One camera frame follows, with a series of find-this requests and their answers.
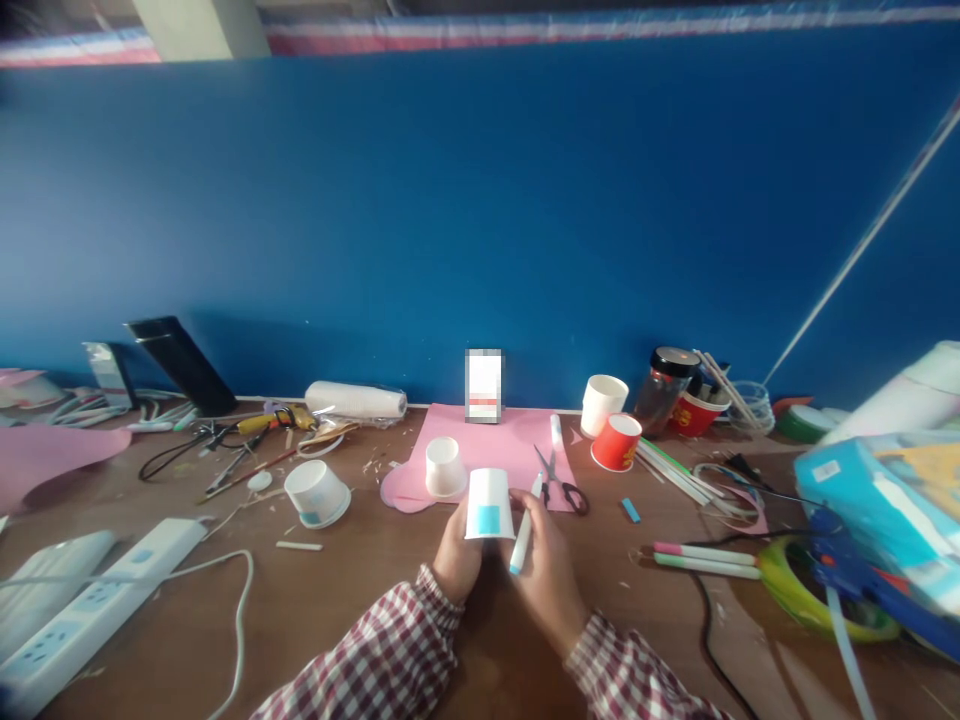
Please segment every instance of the person's left hand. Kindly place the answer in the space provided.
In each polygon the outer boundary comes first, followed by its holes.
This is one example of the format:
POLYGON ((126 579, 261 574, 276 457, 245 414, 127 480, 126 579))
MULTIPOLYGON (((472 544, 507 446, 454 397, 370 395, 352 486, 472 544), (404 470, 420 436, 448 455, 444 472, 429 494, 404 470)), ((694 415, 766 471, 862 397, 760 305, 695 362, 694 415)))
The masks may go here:
POLYGON ((483 541, 464 540, 466 534, 467 501, 464 500, 447 521, 431 568, 440 590, 454 605, 466 602, 477 582, 483 558, 483 541))

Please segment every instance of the glass jar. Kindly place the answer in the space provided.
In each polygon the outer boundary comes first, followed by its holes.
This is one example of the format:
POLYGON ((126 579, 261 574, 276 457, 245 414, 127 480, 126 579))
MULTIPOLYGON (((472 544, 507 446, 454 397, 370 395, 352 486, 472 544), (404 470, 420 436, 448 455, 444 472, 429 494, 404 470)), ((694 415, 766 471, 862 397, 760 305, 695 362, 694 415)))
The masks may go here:
POLYGON ((633 408, 645 438, 655 438, 663 431, 699 367, 700 359, 689 350, 663 346, 653 351, 650 374, 643 381, 633 408))

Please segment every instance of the black jar lid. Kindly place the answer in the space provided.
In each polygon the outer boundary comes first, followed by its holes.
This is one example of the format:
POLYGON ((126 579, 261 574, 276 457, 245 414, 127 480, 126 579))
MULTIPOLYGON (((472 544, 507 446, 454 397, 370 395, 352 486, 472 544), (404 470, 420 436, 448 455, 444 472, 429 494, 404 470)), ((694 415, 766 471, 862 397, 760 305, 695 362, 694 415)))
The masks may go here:
POLYGON ((650 367, 671 377, 691 377, 700 367, 700 358, 691 350, 663 345, 650 356, 650 367))

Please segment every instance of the person's right hand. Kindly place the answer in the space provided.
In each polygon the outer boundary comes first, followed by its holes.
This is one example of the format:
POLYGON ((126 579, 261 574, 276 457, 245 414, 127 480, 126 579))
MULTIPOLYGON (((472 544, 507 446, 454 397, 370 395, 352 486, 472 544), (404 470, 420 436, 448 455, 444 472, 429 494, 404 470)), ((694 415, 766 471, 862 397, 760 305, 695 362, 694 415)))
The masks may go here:
MULTIPOLYGON (((590 619, 573 576, 567 542, 540 500, 523 490, 510 490, 510 497, 530 511, 531 521, 526 562, 520 575, 510 577, 534 622, 566 660, 590 619)), ((509 567, 513 541, 501 540, 500 552, 509 567)))

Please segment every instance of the hand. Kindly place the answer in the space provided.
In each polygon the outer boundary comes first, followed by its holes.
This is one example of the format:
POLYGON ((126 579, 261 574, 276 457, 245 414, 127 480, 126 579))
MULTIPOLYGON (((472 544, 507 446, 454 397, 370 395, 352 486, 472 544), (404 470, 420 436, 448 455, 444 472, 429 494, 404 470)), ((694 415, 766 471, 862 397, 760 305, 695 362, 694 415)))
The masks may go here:
POLYGON ((483 541, 464 540, 466 534, 467 501, 464 500, 447 521, 432 567, 437 585, 454 605, 466 602, 477 582, 483 558, 483 541))
MULTIPOLYGON (((567 541, 540 500, 523 490, 511 490, 510 497, 530 511, 531 521, 523 571, 510 577, 534 622, 565 660, 577 646, 590 619, 573 577, 567 541)), ((501 540, 500 553, 508 567, 512 552, 513 541, 501 540)))

